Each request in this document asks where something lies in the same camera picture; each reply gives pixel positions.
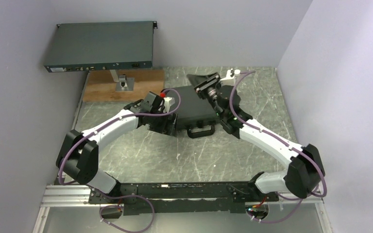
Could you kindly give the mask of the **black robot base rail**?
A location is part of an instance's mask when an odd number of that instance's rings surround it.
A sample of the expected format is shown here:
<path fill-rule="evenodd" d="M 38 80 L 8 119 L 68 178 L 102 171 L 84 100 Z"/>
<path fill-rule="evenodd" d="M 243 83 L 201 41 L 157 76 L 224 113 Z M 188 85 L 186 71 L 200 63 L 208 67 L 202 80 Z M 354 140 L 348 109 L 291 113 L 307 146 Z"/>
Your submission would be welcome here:
<path fill-rule="evenodd" d="M 248 182 L 122 183 L 122 199 L 92 189 L 90 204 L 121 204 L 126 216 L 146 213 L 245 213 L 251 205 L 275 202 L 274 192 L 263 194 Z"/>

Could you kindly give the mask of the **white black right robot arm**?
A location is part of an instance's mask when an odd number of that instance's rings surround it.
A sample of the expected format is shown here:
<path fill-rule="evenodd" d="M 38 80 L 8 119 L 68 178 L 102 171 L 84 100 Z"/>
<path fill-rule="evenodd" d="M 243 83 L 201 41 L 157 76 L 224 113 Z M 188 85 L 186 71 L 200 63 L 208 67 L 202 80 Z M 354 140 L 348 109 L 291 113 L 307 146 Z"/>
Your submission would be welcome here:
<path fill-rule="evenodd" d="M 235 85 L 223 85 L 218 73 L 188 74 L 186 77 L 198 97 L 209 102 L 228 134 L 259 147 L 285 167 L 279 172 L 256 174 L 248 182 L 250 199 L 261 201 L 269 193 L 282 191 L 300 199 L 327 195 L 325 171 L 317 147 L 291 142 L 243 111 L 237 92 L 237 85 L 243 78 L 239 78 Z"/>

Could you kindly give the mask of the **black poker set case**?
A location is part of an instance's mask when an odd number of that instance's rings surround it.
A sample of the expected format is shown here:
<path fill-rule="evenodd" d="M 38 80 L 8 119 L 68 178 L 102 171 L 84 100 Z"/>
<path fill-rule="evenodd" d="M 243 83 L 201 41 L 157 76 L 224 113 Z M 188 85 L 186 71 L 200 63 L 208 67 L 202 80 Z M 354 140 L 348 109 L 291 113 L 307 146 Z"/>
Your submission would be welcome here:
<path fill-rule="evenodd" d="M 191 85 L 174 87 L 173 90 L 166 93 L 166 96 L 175 100 L 170 110 L 174 110 L 181 102 L 175 111 L 177 118 L 174 134 L 177 135 L 178 132 L 185 130 L 190 138 L 213 135 L 215 125 L 219 124 L 220 120 L 208 101 L 199 98 Z"/>

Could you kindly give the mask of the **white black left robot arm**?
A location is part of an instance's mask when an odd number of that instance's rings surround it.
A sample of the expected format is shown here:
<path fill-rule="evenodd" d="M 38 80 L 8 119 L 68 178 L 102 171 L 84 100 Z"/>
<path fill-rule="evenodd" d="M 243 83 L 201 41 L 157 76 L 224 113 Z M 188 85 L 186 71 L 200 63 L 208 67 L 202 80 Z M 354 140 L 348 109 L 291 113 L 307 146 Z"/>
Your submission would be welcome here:
<path fill-rule="evenodd" d="M 105 202 L 117 202 L 122 195 L 121 183 L 99 168 L 99 153 L 108 144 L 141 126 L 147 125 L 154 132 L 171 135 L 181 98 L 168 97 L 167 92 L 178 93 L 174 89 L 165 89 L 160 94 L 149 92 L 145 98 L 127 104 L 98 126 L 82 132 L 70 130 L 56 160 L 59 183 L 67 184 L 62 177 L 66 174 L 73 182 L 97 189 Z"/>

